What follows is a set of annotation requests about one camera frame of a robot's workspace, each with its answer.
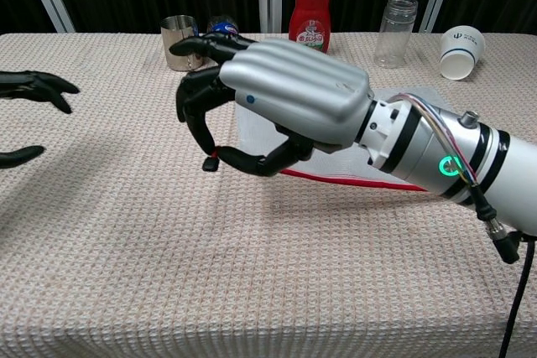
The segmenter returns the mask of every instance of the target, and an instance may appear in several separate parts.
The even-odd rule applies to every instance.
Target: robotic hand
[[[49,73],[38,71],[0,71],[0,98],[25,98],[37,102],[52,102],[60,111],[71,113],[62,92],[77,94],[70,82]],[[11,153],[0,153],[0,169],[17,167],[42,154],[42,146],[29,146]]]
[[[408,94],[376,100],[364,70],[285,39],[214,33],[170,51],[219,64],[186,75],[176,97],[180,122],[209,156],[204,170],[217,170],[221,159],[270,176],[314,149],[333,153],[357,143],[373,167],[474,209],[505,262],[518,260],[523,233],[537,235],[537,147],[480,123],[474,112],[458,116]],[[217,147],[205,114],[233,100],[288,140],[266,157]],[[498,220],[519,231],[508,234]]]

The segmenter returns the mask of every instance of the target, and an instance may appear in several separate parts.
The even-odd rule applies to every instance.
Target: table
[[[537,142],[537,37],[485,38],[459,82],[438,73],[437,34],[413,34],[397,70],[373,64],[376,34],[333,34],[330,53],[373,89],[434,86],[456,112]],[[0,70],[81,88],[70,116],[0,101],[0,149],[47,148],[0,173],[1,355],[498,353],[522,262],[501,263],[471,211],[420,192],[202,172],[158,35],[7,34],[0,49]],[[237,144],[233,112],[208,117],[220,144]],[[511,356],[535,356],[536,315],[532,275]]]

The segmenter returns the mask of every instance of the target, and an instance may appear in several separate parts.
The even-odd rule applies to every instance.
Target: stainless steel cup
[[[170,16],[160,22],[160,33],[164,43],[166,63],[172,70],[194,70],[203,64],[203,58],[198,54],[175,56],[169,52],[169,47],[182,39],[198,34],[196,20],[191,16]]]

